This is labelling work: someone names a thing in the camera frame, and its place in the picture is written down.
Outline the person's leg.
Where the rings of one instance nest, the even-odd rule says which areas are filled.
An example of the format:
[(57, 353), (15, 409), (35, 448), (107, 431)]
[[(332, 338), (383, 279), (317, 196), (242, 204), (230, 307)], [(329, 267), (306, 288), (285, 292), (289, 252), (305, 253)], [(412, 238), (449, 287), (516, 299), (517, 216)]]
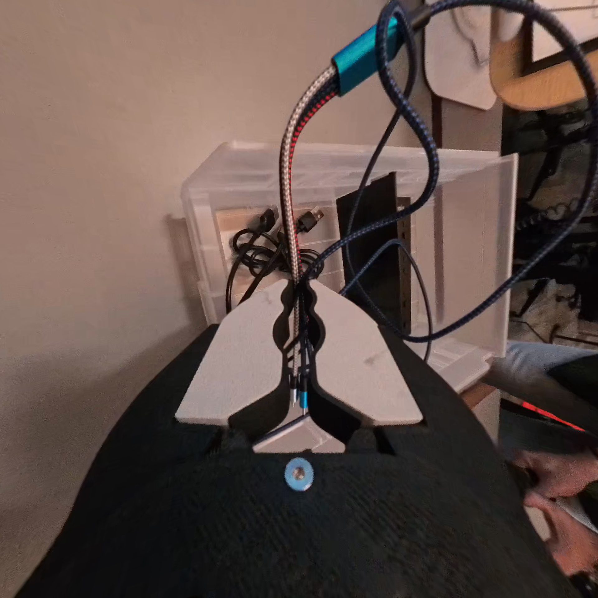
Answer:
[(482, 381), (514, 398), (597, 432), (597, 352), (511, 341)]

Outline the clear plastic storage box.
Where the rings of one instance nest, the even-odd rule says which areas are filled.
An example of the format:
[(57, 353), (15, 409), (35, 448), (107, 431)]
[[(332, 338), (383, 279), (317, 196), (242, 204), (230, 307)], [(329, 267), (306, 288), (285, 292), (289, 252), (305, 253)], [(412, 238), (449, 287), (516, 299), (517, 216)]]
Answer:
[[(322, 252), (340, 238), (336, 199), (355, 191), (372, 146), (299, 143), (292, 169), (296, 216), (318, 207), (323, 221), (301, 235)], [(439, 183), (411, 216), (410, 252), (423, 276), (433, 330), (442, 330), (487, 298), (512, 267), (518, 156), (439, 150)], [(225, 288), (233, 264), (231, 240), (267, 208), (279, 209), (279, 150), (229, 142), (217, 147), (183, 182), (181, 200), (198, 271), (207, 323), (226, 315)], [(481, 316), (432, 344), (430, 366), (457, 392), (476, 384), (488, 360), (503, 356), (509, 295)]]

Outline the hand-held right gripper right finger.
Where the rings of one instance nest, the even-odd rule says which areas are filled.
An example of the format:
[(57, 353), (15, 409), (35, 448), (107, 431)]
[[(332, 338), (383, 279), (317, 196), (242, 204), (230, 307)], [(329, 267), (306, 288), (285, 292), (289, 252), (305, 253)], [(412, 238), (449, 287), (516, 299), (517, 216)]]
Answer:
[(342, 453), (358, 430), (414, 426), (423, 414), (379, 326), (320, 282), (304, 295), (307, 316), (306, 407), (326, 439), (314, 452)]

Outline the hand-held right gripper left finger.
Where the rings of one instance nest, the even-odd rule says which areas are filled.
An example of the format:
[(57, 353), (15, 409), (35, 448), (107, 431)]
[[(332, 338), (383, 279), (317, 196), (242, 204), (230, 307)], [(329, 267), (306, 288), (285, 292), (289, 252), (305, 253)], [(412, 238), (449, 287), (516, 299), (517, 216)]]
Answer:
[(278, 430), (289, 412), (283, 349), (292, 294), (280, 280), (222, 320), (176, 410), (178, 423), (241, 431), (256, 452), (301, 452), (301, 422)]

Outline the black flat box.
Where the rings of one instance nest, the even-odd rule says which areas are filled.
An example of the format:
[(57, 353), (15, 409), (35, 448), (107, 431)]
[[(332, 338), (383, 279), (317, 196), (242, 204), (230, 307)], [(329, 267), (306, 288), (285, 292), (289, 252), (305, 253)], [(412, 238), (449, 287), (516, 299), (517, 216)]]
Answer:
[[(396, 172), (390, 172), (365, 187), (352, 230), (363, 228), (410, 205), (410, 196), (398, 195), (396, 179)], [(399, 240), (410, 251), (409, 218), (379, 228), (350, 243), (349, 255), (354, 271), (358, 272), (390, 240)], [(346, 298), (378, 324), (383, 324), (384, 318), (387, 318), (402, 333), (411, 333), (411, 264), (404, 251), (397, 245), (385, 249), (358, 283), (349, 289)]]

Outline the person's left hand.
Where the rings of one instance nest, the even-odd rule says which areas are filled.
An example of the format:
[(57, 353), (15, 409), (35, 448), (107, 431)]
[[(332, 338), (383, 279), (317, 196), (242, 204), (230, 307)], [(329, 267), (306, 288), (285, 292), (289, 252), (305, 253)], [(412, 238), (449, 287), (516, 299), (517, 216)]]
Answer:
[(548, 531), (547, 548), (568, 577), (587, 574), (597, 578), (597, 534), (578, 523), (555, 503), (557, 497), (578, 496), (597, 527), (597, 455), (520, 451), (510, 462), (529, 476), (524, 493), (527, 509), (541, 512)]

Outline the wooden chair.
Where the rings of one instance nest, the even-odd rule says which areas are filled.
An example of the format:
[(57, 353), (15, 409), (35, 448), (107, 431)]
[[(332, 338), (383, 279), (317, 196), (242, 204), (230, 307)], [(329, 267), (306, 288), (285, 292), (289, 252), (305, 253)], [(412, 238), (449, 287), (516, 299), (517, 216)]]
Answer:
[(501, 102), (518, 111), (563, 107), (587, 94), (572, 63), (550, 66), (523, 75), (523, 34), (510, 41), (491, 41), (489, 74), (491, 86)]

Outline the dark cluttered rack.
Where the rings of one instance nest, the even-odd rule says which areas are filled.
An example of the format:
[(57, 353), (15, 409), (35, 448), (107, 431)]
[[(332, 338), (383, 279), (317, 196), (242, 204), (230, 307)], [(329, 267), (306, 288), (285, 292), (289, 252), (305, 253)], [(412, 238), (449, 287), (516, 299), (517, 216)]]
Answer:
[[(519, 156), (514, 270), (572, 217), (587, 175), (590, 139), (590, 114), (582, 102), (534, 112), (504, 108), (502, 155)], [(597, 201), (513, 291), (510, 334), (597, 349)]]

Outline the white hanging cloth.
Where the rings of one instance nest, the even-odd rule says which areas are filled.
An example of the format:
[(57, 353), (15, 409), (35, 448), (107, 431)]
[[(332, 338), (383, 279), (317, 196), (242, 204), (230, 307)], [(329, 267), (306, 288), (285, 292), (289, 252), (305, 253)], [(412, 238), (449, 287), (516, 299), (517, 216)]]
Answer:
[(483, 111), (494, 106), (491, 42), (512, 40), (524, 19), (519, 12), (497, 12), (497, 33), (489, 5), (459, 6), (430, 19), (424, 31), (425, 75), (436, 96)]

